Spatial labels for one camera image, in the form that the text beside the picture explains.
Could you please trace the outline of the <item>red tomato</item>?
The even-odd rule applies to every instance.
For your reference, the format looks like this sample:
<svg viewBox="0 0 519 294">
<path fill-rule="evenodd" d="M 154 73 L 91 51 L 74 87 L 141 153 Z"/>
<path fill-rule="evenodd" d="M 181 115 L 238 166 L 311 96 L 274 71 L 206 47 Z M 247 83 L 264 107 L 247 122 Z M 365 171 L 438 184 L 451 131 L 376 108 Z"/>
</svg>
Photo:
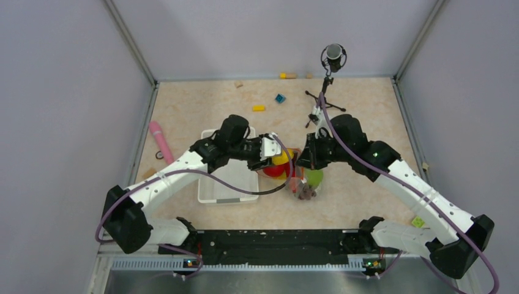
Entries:
<svg viewBox="0 0 519 294">
<path fill-rule="evenodd" d="M 264 175 L 272 179 L 286 179 L 289 171 L 290 167 L 288 163 L 283 165 L 273 165 L 263 169 Z"/>
</svg>

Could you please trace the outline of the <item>dark red grape bunch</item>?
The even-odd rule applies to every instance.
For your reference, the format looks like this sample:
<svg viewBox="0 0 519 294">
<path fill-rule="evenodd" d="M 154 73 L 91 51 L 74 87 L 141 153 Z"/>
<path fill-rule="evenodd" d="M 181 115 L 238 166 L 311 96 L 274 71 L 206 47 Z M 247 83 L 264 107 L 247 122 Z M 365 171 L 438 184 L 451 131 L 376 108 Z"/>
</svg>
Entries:
<svg viewBox="0 0 519 294">
<path fill-rule="evenodd" d="M 299 200 L 311 200 L 316 197 L 317 193 L 312 186 L 304 184 L 300 189 L 297 189 L 294 195 Z"/>
</svg>

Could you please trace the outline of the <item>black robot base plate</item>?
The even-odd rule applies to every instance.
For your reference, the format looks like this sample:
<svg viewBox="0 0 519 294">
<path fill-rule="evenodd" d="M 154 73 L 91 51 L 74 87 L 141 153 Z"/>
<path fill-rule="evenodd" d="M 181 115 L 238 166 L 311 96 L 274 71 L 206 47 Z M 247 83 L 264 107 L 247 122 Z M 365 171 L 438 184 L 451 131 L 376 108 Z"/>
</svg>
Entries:
<svg viewBox="0 0 519 294">
<path fill-rule="evenodd" d="M 199 255 L 204 266 L 345 265 L 355 255 L 386 257 L 396 249 L 380 249 L 367 236 L 350 229 L 311 230 L 197 230 L 190 222 L 189 236 L 180 246 L 159 246 L 160 255 L 182 251 Z"/>
</svg>

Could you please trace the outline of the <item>green apple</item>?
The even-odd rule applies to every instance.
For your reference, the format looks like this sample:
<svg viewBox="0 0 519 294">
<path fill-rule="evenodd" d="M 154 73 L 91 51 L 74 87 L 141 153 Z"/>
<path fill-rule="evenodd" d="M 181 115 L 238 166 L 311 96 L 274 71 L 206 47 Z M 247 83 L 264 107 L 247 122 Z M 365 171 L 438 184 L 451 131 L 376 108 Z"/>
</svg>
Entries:
<svg viewBox="0 0 519 294">
<path fill-rule="evenodd" d="M 305 169 L 304 175 L 307 184 L 312 188 L 317 188 L 324 178 L 324 172 L 322 170 Z"/>
</svg>

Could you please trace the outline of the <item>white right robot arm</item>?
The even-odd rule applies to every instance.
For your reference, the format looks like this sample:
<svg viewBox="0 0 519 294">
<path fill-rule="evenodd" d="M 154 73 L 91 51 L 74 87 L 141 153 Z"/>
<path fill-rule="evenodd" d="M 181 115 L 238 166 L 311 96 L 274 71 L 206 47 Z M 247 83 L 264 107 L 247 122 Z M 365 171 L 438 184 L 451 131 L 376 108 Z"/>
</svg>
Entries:
<svg viewBox="0 0 519 294">
<path fill-rule="evenodd" d="M 345 162 L 354 172 L 396 195 L 427 227 L 402 225 L 382 217 L 359 224 L 359 245 L 366 252 L 390 247 L 420 255 L 443 274 L 461 279 L 484 251 L 495 223 L 486 215 L 473 216 L 444 198 L 426 183 L 383 141 L 369 140 L 358 119 L 348 114 L 326 122 L 310 115 L 314 133 L 296 161 L 300 167 L 321 170 Z"/>
</svg>

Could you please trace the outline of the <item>clear orange-zip bag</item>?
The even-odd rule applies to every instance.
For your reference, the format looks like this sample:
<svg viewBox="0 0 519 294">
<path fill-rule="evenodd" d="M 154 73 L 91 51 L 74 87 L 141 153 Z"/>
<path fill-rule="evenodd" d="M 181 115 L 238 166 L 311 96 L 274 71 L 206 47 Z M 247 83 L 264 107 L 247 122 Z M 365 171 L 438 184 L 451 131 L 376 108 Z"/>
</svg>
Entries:
<svg viewBox="0 0 519 294">
<path fill-rule="evenodd" d="M 307 181 L 305 179 L 305 175 L 304 175 L 304 171 L 305 169 L 307 168 L 304 168 L 304 167 L 298 167 L 296 165 L 296 158 L 297 158 L 297 152 L 298 151 L 301 151 L 300 149 L 294 149 L 294 148 L 289 148 L 289 149 L 292 149 L 293 152 L 294 152 L 294 156 L 292 158 L 292 164 L 293 164 L 293 169 L 292 169 L 292 173 L 291 173 L 291 176 L 290 176 L 290 181 L 289 183 L 285 186 L 285 188 L 290 191 L 292 193 L 292 195 L 295 197 L 295 193 L 297 191 L 297 189 L 300 189 L 301 186 L 303 186 L 304 184 L 307 184 Z M 264 177 L 264 178 L 268 178 L 267 176 L 264 175 L 263 173 L 263 169 L 261 170 L 258 170 L 257 171 L 257 174 L 259 174 L 260 176 Z M 279 180 L 279 181 L 286 181 L 286 179 L 274 179 L 274 180 Z M 316 193 L 318 195 L 318 193 L 320 192 L 321 190 L 321 184 L 317 187 L 317 188 L 314 188 L 316 190 Z"/>
</svg>

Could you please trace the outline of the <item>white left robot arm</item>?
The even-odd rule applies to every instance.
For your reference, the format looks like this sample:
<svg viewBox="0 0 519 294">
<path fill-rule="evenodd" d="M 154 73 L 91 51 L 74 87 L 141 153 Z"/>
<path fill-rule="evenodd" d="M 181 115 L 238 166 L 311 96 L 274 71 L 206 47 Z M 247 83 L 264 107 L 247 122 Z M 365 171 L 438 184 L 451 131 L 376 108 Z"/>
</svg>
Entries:
<svg viewBox="0 0 519 294">
<path fill-rule="evenodd" d="M 212 135 L 194 142 L 183 155 L 163 170 L 138 184 L 112 187 L 106 195 L 103 216 L 95 237 L 101 243 L 115 243 L 126 254 L 132 254 L 148 244 L 173 245 L 182 253 L 196 246 L 194 230 L 186 221 L 153 220 L 154 211 L 185 186 L 202 177 L 214 179 L 213 172 L 231 160 L 246 162 L 257 171 L 272 164 L 272 158 L 282 154 L 283 145 L 271 132 L 250 138 L 248 121 L 239 115 L 229 115 Z M 110 236 L 100 238 L 100 231 Z"/>
</svg>

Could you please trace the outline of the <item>yellow corn cob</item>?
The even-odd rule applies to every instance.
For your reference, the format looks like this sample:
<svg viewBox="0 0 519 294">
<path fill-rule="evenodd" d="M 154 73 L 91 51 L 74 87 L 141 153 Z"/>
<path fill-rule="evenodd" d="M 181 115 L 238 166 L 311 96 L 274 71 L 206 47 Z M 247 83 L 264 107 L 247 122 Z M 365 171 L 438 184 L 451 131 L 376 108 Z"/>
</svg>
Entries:
<svg viewBox="0 0 519 294">
<path fill-rule="evenodd" d="M 288 164 L 293 156 L 294 152 L 292 149 L 288 149 L 287 151 L 282 150 L 279 155 L 271 157 L 272 164 L 275 166 Z"/>
</svg>

